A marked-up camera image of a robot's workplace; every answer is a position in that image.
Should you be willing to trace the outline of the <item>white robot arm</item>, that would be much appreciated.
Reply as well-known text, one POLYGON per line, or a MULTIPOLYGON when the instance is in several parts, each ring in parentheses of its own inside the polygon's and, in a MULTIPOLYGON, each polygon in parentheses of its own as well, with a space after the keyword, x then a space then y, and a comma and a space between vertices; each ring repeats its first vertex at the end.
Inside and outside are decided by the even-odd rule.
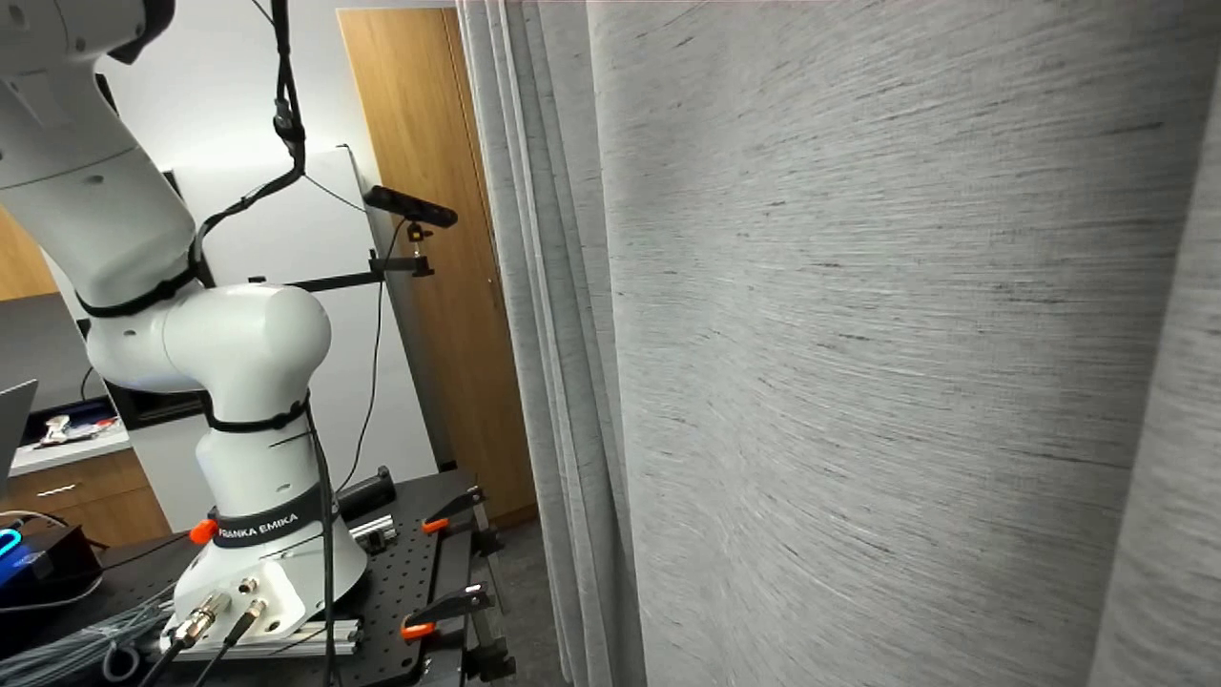
POLYGON ((365 572, 333 519, 310 377, 333 344, 300 285, 203 279, 207 227, 95 83, 136 63, 175 0, 0 0, 0 205, 64 271, 90 367, 145 394, 198 394, 212 536, 179 572, 173 624, 216 643, 285 639, 365 572))

